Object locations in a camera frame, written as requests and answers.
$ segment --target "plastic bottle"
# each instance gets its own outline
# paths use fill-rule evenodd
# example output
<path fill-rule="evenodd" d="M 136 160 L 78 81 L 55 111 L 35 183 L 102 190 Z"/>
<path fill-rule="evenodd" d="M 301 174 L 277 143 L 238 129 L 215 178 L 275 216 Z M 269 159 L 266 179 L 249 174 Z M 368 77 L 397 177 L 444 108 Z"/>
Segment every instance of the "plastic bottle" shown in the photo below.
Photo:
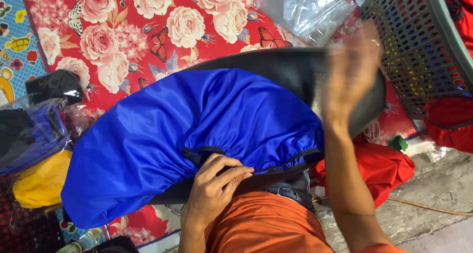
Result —
<path fill-rule="evenodd" d="M 98 228 L 91 229 L 81 236 L 78 241 L 66 245 L 56 253 L 82 253 L 91 250 L 100 242 L 100 233 L 100 229 Z"/>

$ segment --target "gray plastic basket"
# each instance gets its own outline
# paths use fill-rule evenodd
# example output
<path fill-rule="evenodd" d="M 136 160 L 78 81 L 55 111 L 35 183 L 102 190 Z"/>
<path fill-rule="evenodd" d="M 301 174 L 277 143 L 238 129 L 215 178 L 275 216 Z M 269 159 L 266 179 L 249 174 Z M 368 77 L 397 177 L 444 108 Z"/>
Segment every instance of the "gray plastic basket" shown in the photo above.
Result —
<path fill-rule="evenodd" d="M 362 19 L 378 29 L 382 65 L 408 117 L 433 98 L 473 93 L 473 60 L 444 0 L 366 0 Z"/>

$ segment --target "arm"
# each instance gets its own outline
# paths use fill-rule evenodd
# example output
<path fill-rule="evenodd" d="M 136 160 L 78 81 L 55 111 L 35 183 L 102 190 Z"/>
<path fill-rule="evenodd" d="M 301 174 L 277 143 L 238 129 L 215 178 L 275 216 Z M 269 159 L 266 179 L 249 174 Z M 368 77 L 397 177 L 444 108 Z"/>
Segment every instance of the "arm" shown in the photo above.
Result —
<path fill-rule="evenodd" d="M 228 169 L 217 173 L 225 166 Z M 181 217 L 179 253 L 205 253 L 205 228 L 230 203 L 240 182 L 254 171 L 239 160 L 212 154 L 195 175 L 191 195 Z"/>
<path fill-rule="evenodd" d="M 392 244 L 376 220 L 373 198 L 359 172 L 348 133 L 350 113 L 372 88 L 380 55 L 373 24 L 363 25 L 346 49 L 331 49 L 331 74 L 322 110 L 327 192 L 337 225 L 352 253 L 373 244 Z"/>

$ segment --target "blue cover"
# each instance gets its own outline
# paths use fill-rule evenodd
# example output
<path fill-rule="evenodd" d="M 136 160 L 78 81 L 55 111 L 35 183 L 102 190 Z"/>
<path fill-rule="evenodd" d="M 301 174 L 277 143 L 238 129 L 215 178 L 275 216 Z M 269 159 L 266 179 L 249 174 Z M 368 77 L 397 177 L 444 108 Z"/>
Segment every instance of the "blue cover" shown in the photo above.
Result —
<path fill-rule="evenodd" d="M 199 167 L 186 155 L 202 147 L 220 149 L 255 173 L 287 168 L 321 154 L 322 123 L 260 75 L 177 72 L 119 101 L 77 143 L 64 208 L 78 228 L 107 224 L 195 176 Z"/>

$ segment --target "green sponge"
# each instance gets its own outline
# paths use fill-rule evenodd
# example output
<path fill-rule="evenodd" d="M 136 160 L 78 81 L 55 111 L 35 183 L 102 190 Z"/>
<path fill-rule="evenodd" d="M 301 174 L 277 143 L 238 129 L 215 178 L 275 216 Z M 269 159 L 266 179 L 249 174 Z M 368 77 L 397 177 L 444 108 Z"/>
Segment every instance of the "green sponge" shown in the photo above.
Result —
<path fill-rule="evenodd" d="M 389 147 L 392 147 L 397 151 L 405 151 L 408 147 L 408 144 L 402 136 L 398 135 L 391 142 L 389 142 Z"/>

